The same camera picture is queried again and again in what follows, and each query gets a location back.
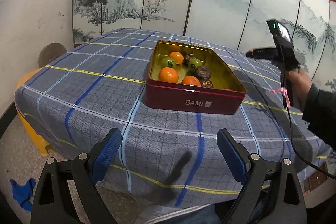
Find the plaid tablecloth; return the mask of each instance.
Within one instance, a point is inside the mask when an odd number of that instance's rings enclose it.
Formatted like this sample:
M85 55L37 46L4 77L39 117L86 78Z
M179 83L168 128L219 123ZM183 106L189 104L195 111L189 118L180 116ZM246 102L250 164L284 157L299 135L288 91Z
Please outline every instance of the plaid tablecloth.
M247 90L235 115L148 108L144 73L158 40L212 48ZM15 93L29 124L66 157L88 152L112 127L122 145L104 185L170 207L190 207L234 199L241 189L216 144L219 129L264 159L294 162L304 180L312 168L300 162L290 144L282 97L270 94L279 71L227 47L173 34L118 29L84 43L40 70ZM296 149L321 165L329 146L307 130L291 109Z

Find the person's hand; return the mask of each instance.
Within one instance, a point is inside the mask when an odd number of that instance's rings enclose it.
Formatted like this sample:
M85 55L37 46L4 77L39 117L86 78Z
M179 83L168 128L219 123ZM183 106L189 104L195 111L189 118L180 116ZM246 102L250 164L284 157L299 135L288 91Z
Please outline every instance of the person's hand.
M302 110L304 110L308 92L312 85L309 75L303 68L299 68L299 72L286 71L286 78L292 83L293 91L300 100Z

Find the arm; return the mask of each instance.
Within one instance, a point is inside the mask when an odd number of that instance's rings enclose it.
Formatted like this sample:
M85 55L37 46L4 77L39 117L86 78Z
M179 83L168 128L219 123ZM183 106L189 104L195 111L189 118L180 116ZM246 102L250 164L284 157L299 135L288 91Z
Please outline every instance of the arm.
M336 150L336 95L318 90L302 68L288 72L287 78L302 104L302 119L310 123L308 130Z

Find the red metal box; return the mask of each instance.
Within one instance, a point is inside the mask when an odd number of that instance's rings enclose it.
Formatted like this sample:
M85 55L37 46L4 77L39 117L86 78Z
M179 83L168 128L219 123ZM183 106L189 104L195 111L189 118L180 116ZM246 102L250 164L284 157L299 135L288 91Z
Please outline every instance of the red metal box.
M177 65L178 83L159 81L161 61L171 52L180 52L184 56L194 54L211 71L210 80L214 88L181 84L189 70L185 64ZM243 85L213 50L178 42L157 42L146 81L145 103L148 107L232 115L236 113L245 94Z

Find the black sleeve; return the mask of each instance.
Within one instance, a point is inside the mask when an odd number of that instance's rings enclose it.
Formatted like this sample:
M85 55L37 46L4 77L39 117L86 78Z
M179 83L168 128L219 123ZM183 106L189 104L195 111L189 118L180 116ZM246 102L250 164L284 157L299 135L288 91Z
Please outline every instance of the black sleeve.
M314 84L307 96L302 119L309 122L308 130L336 150L336 95L318 90Z

